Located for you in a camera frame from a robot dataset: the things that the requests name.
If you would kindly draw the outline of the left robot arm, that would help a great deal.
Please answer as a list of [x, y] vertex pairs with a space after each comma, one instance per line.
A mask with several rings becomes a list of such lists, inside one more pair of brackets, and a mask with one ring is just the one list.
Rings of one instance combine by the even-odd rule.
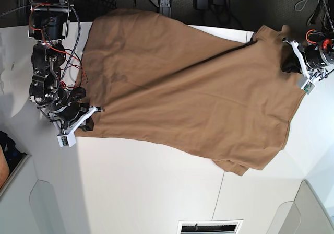
[[281, 70], [301, 74], [297, 85], [306, 93], [333, 73], [333, 70], [327, 70], [327, 67], [333, 68], [333, 0], [319, 0], [308, 24], [314, 24], [317, 18], [321, 22], [321, 31], [309, 30], [305, 35], [307, 45], [288, 38], [282, 40], [293, 53], [284, 61]]

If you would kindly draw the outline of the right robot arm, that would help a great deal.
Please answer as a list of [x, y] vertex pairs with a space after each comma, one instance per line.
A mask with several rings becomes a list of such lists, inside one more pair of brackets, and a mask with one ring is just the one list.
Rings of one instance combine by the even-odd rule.
[[86, 79], [82, 61], [75, 49], [66, 49], [62, 41], [69, 31], [70, 13], [75, 13], [73, 0], [29, 0], [28, 37], [36, 40], [31, 56], [33, 76], [30, 101], [38, 109], [48, 109], [45, 116], [61, 133], [70, 127], [92, 131], [91, 108], [84, 103]]

